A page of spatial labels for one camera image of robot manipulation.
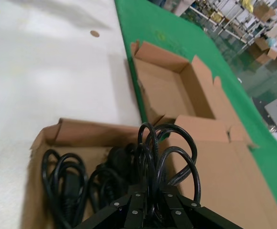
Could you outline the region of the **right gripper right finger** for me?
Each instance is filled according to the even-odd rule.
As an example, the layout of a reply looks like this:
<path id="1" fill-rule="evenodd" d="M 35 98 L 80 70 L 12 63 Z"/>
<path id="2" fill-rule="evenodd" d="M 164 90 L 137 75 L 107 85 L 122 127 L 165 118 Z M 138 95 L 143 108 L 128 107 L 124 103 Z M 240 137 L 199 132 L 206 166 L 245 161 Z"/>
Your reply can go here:
<path id="1" fill-rule="evenodd" d="M 183 196 L 176 187 L 163 188 L 164 229 L 276 229 L 255 200 L 231 203 L 206 200 L 210 207 Z"/>

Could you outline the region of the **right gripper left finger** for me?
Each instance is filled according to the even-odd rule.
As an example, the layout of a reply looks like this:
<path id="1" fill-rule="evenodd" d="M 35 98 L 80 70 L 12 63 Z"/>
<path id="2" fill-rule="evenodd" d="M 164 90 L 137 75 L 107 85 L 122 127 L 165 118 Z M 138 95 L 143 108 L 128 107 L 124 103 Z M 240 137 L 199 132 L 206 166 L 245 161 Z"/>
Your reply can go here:
<path id="1" fill-rule="evenodd" d="M 144 221 L 145 185 L 132 185 L 128 194 L 113 201 L 77 226 L 77 229 L 141 229 Z"/>

